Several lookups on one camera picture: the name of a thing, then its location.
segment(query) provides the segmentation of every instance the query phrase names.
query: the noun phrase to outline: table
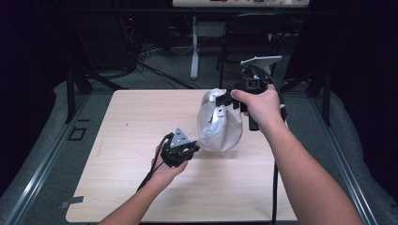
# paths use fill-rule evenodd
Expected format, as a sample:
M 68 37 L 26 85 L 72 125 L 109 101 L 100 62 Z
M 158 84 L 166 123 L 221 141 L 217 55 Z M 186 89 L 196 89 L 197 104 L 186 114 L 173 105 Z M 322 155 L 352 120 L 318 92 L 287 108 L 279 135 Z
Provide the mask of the table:
M 121 90 L 110 102 L 74 197 L 69 222 L 96 222 L 127 200 L 148 173 L 155 147 L 181 128 L 196 140 L 208 90 Z M 196 152 L 186 170 L 148 209 L 146 222 L 271 220 L 274 158 L 260 132 L 244 132 L 237 152 Z M 296 220 L 283 183 L 278 220 Z
M 310 0 L 265 0 L 262 2 L 254 0 L 233 0 L 233 1 L 210 1 L 210 0 L 173 0 L 173 7 L 176 8 L 306 8 Z M 196 17 L 192 20 L 192 63 L 191 79 L 198 78 L 199 52 L 197 48 L 198 26 Z M 220 29 L 219 37 L 222 35 L 223 27 Z

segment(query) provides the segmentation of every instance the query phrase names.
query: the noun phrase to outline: dark background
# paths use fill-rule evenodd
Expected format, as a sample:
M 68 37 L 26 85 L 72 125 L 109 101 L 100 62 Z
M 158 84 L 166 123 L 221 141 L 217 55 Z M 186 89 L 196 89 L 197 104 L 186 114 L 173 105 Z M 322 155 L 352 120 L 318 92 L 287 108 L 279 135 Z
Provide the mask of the dark background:
M 170 1 L 155 2 L 159 7 L 170 6 Z M 152 7 L 155 2 L 145 1 Z M 73 30 L 65 26 L 65 21 L 38 9 L 46 4 L 19 0 L 0 9 L 1 194 L 45 125 L 55 101 L 53 89 L 66 80 L 70 61 L 95 69 L 135 66 L 134 46 L 126 42 L 116 17 L 76 17 L 78 25 Z M 131 1 L 130 6 L 148 7 L 138 1 Z M 125 5 L 102 0 L 79 1 L 79 7 Z M 357 4 L 312 0 L 309 10 L 349 15 L 337 20 L 301 18 L 302 30 L 285 78 L 304 76 L 315 68 L 327 69 L 332 91 L 342 99 L 358 130 L 372 176 L 398 200 L 398 8 L 392 1 Z M 167 25 L 176 18 L 136 20 L 146 36 L 168 48 Z M 86 26 L 88 33 L 83 32 Z M 160 32 L 167 34 L 165 38 L 157 36 Z M 86 49 L 96 52 L 91 54 Z

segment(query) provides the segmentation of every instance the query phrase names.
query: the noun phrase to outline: crumpled bag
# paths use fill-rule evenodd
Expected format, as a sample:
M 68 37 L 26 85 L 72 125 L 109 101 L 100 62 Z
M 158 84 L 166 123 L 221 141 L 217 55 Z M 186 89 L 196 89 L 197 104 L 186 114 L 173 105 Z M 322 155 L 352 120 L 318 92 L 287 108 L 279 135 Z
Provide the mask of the crumpled bag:
M 197 115 L 199 138 L 196 143 L 204 150 L 225 152 L 233 149 L 243 133 L 240 108 L 233 105 L 216 107 L 216 97 L 225 94 L 218 88 L 205 93 Z

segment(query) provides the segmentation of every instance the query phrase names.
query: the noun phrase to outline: wooden tabletop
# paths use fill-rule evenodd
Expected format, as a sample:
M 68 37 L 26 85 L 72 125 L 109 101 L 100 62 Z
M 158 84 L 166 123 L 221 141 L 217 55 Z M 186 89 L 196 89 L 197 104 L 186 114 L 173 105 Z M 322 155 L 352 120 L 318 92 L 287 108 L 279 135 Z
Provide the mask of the wooden tabletop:
M 173 0 L 174 7 L 185 8 L 306 8 L 309 3 L 310 0 Z
M 138 188 L 164 135 L 181 128 L 197 140 L 196 117 L 208 90 L 116 91 L 105 114 L 67 221 L 97 222 Z M 147 222 L 270 220 L 274 158 L 264 136 L 243 116 L 237 151 L 196 152 L 186 170 L 148 209 Z M 283 183 L 278 220 L 296 220 Z

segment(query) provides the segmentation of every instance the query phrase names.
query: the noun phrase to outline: person's right arm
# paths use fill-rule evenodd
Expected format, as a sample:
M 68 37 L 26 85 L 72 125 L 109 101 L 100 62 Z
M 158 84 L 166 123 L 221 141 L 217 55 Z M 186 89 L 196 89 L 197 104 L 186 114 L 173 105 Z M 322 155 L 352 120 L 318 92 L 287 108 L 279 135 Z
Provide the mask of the person's right arm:
M 285 125 L 273 85 L 260 95 L 233 90 L 267 138 L 292 208 L 301 224 L 362 224 L 353 203 Z

